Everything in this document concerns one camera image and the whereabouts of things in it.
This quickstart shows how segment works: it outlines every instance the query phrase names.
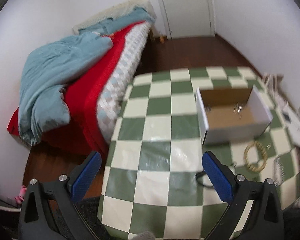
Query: pink toy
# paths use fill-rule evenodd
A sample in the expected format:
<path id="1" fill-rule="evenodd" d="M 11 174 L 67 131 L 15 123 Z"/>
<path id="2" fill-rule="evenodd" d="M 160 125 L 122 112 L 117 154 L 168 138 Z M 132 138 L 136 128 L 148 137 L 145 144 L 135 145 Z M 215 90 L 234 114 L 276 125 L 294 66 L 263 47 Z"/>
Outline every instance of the pink toy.
<path id="1" fill-rule="evenodd" d="M 18 206 L 22 205 L 23 198 L 26 194 L 26 191 L 27 191 L 27 187 L 25 185 L 22 185 L 19 195 L 14 197 Z"/>

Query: red sheet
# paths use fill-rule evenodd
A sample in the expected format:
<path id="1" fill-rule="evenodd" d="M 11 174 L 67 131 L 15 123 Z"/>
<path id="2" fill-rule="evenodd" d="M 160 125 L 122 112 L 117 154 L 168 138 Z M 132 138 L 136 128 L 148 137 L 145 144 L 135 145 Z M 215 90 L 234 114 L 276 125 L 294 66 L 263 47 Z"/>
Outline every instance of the red sheet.
<path id="1" fill-rule="evenodd" d="M 106 159 L 108 145 L 100 132 L 96 118 L 97 100 L 118 63 L 125 35 L 139 23 L 141 22 L 129 25 L 112 35 L 114 46 L 87 73 L 67 88 L 64 101 L 69 108 L 71 121 L 66 126 L 45 133 L 42 140 L 51 146 L 75 154 L 88 155 L 95 150 Z M 14 112 L 7 130 L 11 134 L 19 135 L 18 109 Z"/>

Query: white door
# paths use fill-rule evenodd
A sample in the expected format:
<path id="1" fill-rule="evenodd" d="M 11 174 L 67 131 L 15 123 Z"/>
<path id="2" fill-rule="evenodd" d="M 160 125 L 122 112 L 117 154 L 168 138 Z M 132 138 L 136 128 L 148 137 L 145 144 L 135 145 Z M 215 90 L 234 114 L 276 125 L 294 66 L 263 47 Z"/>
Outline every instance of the white door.
<path id="1" fill-rule="evenodd" d="M 171 38 L 211 36 L 208 0 L 163 0 Z"/>

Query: table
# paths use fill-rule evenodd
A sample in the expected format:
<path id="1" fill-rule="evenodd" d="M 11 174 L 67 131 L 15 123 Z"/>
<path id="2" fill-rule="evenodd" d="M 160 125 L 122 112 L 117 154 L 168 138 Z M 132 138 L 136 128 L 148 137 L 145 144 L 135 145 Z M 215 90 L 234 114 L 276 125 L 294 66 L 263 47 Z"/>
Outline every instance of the table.
<path id="1" fill-rule="evenodd" d="M 215 87 L 255 85 L 269 106 L 273 121 L 258 138 L 268 149 L 267 165 L 259 174 L 247 171 L 243 152 L 247 144 L 230 142 L 203 146 L 195 107 L 195 91 Z M 148 73 L 127 87 L 106 161 L 98 218 L 112 236 L 130 239 L 151 231 L 158 239 L 200 239 L 218 221 L 226 203 L 214 189 L 197 185 L 202 152 L 211 150 L 222 164 L 249 180 L 274 177 L 274 160 L 280 157 L 284 182 L 277 187 L 282 209 L 300 196 L 297 153 L 284 126 L 282 114 L 266 88 L 248 67 L 207 67 Z M 249 151 L 251 163 L 261 154 Z M 233 236 L 249 214 L 247 203 Z"/>

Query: open box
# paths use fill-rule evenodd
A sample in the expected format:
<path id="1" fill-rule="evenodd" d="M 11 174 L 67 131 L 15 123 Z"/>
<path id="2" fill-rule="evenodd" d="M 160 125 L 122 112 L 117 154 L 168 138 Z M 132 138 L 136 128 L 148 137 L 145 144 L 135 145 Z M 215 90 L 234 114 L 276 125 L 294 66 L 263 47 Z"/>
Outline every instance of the open box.
<path id="1" fill-rule="evenodd" d="M 216 144 L 260 136 L 272 121 L 272 114 L 258 89 L 197 89 L 202 144 Z"/>

